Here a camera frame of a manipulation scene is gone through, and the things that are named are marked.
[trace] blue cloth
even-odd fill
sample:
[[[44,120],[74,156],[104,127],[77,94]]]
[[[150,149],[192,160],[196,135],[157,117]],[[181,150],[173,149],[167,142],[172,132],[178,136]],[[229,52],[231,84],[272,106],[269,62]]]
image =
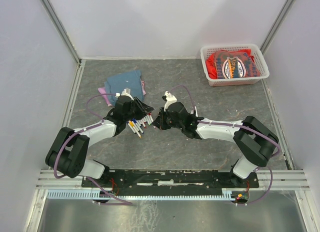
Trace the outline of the blue cloth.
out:
[[[117,74],[111,77],[108,77],[104,83],[104,88],[106,93],[120,93],[125,88],[131,89],[131,96],[137,97],[141,101],[144,99],[144,94],[142,91],[141,84],[141,71],[133,70],[126,73]],[[112,105],[116,104],[117,98],[115,96],[108,95],[108,99]]]

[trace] wall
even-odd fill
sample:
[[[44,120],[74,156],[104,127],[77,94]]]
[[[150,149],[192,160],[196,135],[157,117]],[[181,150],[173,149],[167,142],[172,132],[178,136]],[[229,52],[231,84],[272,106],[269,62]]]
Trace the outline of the wall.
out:
[[[267,81],[295,164],[303,168],[320,211],[319,0],[296,0],[265,59]]]
[[[260,46],[286,0],[50,0],[82,58],[194,57]]]
[[[0,0],[0,224],[22,231],[76,63],[39,0]]]

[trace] laundry basket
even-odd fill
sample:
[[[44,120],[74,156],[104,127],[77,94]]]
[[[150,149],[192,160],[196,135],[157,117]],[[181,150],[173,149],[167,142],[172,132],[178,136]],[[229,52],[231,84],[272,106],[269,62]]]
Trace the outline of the laundry basket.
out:
[[[251,55],[254,56],[254,63],[258,70],[260,71],[259,77],[249,77],[249,78],[230,78],[230,79],[212,79],[209,77],[206,60],[209,56],[218,51],[218,50],[226,50],[226,51],[238,51],[241,49],[251,49]],[[201,48],[200,51],[203,70],[205,73],[206,78],[208,79],[210,86],[227,86],[227,85],[241,85],[241,84],[253,84],[257,81],[267,78],[269,76],[268,66],[266,61],[258,48],[255,44],[237,44],[237,45],[212,45],[212,46],[205,46]]]

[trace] red cloth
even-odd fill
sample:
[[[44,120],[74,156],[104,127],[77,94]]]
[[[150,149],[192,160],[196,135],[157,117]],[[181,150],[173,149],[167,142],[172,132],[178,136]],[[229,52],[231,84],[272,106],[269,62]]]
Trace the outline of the red cloth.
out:
[[[255,62],[254,57],[251,56],[251,49],[242,49],[242,50],[238,50],[238,51],[232,51],[229,53],[237,53],[237,52],[247,53],[251,57],[252,61]],[[206,69],[208,71],[209,77],[211,79],[218,79],[216,62],[215,62],[215,53],[212,53],[210,55],[210,57],[205,61],[205,64],[206,64]]]

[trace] yellow marker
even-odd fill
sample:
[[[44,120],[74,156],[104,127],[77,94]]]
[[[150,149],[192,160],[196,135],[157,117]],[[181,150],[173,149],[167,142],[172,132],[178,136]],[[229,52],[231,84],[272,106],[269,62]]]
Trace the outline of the yellow marker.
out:
[[[135,132],[137,133],[137,135],[139,136],[139,138],[141,138],[141,135],[139,134],[139,131],[135,128],[134,123],[132,123],[131,121],[129,121],[129,124],[132,126],[132,128],[135,130]]]

